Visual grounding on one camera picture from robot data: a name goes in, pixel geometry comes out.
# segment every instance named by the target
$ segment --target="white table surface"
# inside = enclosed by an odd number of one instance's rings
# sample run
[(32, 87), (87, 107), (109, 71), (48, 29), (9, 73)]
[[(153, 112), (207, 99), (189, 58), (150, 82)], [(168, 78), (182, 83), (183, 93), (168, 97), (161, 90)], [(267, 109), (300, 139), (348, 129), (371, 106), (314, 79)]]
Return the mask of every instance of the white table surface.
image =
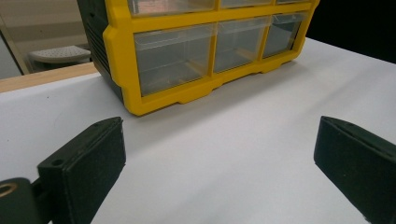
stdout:
[(293, 62), (129, 114), (98, 74), (0, 93), (0, 179), (121, 116), (127, 163), (93, 223), (366, 223), (313, 160), (320, 116), (396, 143), (396, 64), (306, 39)]

